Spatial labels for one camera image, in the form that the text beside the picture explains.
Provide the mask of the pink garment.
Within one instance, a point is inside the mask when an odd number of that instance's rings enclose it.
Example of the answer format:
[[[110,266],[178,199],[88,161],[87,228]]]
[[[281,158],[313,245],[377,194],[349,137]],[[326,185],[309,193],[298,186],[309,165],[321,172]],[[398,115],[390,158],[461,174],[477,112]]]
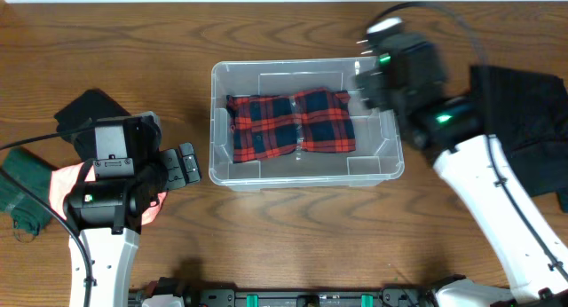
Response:
[[[57,169],[51,173],[51,183],[49,191],[49,202],[51,208],[64,220],[66,215],[63,209],[65,197],[71,192],[71,189],[76,183],[83,162],[68,166],[62,169]],[[141,224],[151,224],[162,210],[162,205],[167,197],[167,193],[158,194],[158,204],[147,209],[143,215]]]

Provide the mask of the dark green cloth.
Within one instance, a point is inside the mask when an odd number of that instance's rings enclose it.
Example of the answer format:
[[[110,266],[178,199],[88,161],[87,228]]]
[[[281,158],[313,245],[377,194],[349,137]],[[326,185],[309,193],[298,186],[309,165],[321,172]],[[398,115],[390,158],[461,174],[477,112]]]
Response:
[[[1,165],[1,171],[24,186],[43,202],[49,199],[51,164],[24,148],[13,148]],[[1,176],[1,212],[12,219],[12,228],[37,236],[50,222],[47,213],[18,186]]]

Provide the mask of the clear plastic storage container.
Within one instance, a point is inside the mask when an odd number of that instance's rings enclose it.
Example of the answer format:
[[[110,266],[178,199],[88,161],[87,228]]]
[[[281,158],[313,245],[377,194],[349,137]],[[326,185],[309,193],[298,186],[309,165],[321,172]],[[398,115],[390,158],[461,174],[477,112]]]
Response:
[[[396,118],[364,106],[356,75],[377,66],[373,57],[221,61],[211,70],[209,177],[234,191],[309,186],[374,186],[405,169]],[[266,161],[233,161],[227,96],[295,94],[325,87],[347,91],[356,149],[351,153],[295,151]]]

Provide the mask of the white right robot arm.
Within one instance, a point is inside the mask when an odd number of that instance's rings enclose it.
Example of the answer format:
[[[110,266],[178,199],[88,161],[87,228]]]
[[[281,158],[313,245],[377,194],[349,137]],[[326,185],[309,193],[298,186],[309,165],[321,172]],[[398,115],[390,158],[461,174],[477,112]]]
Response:
[[[497,255],[507,288],[460,277],[437,306],[564,306],[567,247],[533,197],[567,188],[567,92],[555,75],[477,64],[461,96],[444,93],[435,45],[398,28],[364,39],[377,59],[356,83],[367,106],[392,111],[401,137],[432,161]]]

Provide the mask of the small black cloth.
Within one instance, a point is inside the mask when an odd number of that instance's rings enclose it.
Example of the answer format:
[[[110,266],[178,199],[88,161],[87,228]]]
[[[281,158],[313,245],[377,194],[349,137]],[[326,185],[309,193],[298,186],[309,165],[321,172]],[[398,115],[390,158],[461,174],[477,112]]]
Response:
[[[59,110],[54,119],[58,122],[57,132],[60,133],[88,127],[99,119],[121,116],[130,116],[130,113],[104,91],[90,89]],[[63,136],[62,139],[74,147],[82,161],[96,157],[93,131]]]

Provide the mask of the red plaid flannel shirt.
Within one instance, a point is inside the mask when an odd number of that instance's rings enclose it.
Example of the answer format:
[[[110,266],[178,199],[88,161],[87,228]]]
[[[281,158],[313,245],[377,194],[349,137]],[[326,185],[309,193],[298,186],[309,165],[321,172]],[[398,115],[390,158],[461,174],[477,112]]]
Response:
[[[297,151],[356,150],[347,91],[316,88],[292,95],[227,96],[233,161],[264,161]]]

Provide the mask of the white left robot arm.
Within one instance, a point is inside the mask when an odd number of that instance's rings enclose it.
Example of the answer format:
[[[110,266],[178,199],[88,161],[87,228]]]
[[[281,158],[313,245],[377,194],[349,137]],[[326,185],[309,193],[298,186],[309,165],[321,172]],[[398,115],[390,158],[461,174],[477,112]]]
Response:
[[[96,156],[86,161],[63,209],[71,229],[70,303],[125,306],[142,217],[160,193],[201,181],[193,146],[161,150],[159,117],[147,112],[93,125]]]

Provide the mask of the large black garment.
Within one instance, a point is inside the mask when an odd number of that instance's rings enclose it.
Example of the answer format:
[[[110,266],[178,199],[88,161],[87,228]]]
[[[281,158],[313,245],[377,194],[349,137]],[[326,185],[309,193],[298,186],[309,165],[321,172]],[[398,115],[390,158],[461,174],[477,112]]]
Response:
[[[518,181],[534,197],[555,193],[567,211],[567,89],[556,75],[506,67],[469,68],[470,95]]]

